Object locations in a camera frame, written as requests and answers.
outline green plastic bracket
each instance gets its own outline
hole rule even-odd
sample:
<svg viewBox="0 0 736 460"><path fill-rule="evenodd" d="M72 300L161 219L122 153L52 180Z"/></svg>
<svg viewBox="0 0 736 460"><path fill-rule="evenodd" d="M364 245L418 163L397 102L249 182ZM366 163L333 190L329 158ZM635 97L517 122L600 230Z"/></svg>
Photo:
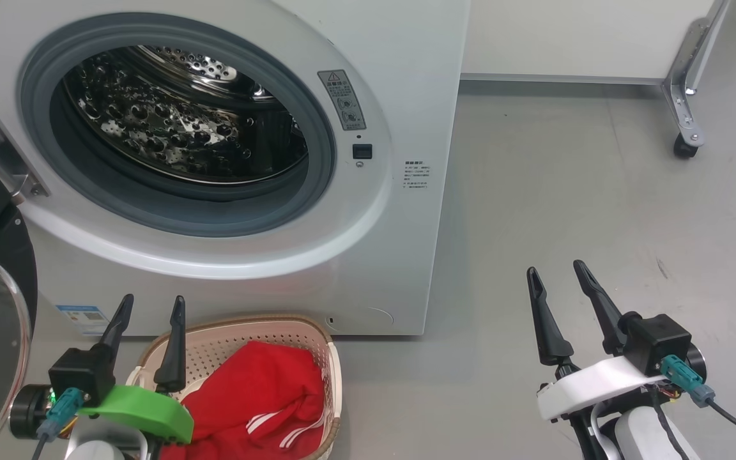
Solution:
<svg viewBox="0 0 736 460"><path fill-rule="evenodd" d="M165 440L190 443L195 421L180 402L141 387L115 385L102 405L80 408L80 415L100 415Z"/></svg>

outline front-loading washing machine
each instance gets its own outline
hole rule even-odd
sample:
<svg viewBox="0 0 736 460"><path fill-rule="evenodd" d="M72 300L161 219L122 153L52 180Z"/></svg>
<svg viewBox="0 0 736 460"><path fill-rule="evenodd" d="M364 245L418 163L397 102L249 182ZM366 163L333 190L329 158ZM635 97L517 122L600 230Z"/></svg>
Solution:
<svg viewBox="0 0 736 460"><path fill-rule="evenodd" d="M0 0L0 180L82 333L426 320L470 0Z"/></svg>

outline white board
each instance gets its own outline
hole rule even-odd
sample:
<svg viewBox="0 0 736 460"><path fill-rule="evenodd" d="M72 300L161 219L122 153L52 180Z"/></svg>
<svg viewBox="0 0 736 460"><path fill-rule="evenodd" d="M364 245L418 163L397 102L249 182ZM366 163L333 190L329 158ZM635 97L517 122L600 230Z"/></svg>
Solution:
<svg viewBox="0 0 736 460"><path fill-rule="evenodd" d="M713 0L473 0L463 79L660 82Z"/></svg>

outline white stripe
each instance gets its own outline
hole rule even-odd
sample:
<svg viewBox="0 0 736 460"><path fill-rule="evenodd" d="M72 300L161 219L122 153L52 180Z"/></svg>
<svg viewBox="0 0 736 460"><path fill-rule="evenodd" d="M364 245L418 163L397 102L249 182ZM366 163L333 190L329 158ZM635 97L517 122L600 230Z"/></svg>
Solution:
<svg viewBox="0 0 736 460"><path fill-rule="evenodd" d="M280 413L280 412L281 412L281 411L274 411L273 413L262 413L262 414L260 414L260 415L255 415L255 416L254 416L254 417L252 417L252 419L251 419L251 420L249 420L249 422L248 422L248 423L246 424L246 431L248 431L248 432L249 432L249 434L251 434L251 433L252 433L252 431L254 431L254 429L255 429L255 428L257 428L258 426L262 425L262 424L263 424L263 422L266 422L266 420L268 420L269 418L272 418L272 417L276 416L276 415L277 415L278 413Z"/></svg>
<svg viewBox="0 0 736 460"><path fill-rule="evenodd" d="M297 428L296 430L292 430L288 436L283 438L283 441L280 442L280 448L281 449L288 449L291 447L292 443L295 442L297 437L299 437L303 432L312 430L313 428L317 428L318 426L322 425L323 419L325 416L325 411L319 416L318 421L316 421L313 425L305 426L304 428Z"/></svg>

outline gray rubber seal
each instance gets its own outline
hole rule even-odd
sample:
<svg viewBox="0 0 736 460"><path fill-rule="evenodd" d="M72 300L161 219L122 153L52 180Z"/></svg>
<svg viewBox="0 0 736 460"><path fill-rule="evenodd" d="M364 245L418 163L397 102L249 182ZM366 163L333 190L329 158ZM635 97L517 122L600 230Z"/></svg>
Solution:
<svg viewBox="0 0 736 460"><path fill-rule="evenodd" d="M58 91L59 82L76 64L99 52L150 43L200 50L268 88L303 129L307 160L273 180L235 187L185 183L105 161L105 154L111 153L108 146L80 117L72 116L69 102ZM27 133L61 178L106 210L158 230L210 238L265 232L314 206L334 173L334 134L305 84L243 38L197 21L119 13L69 24L33 50L19 91Z"/></svg>

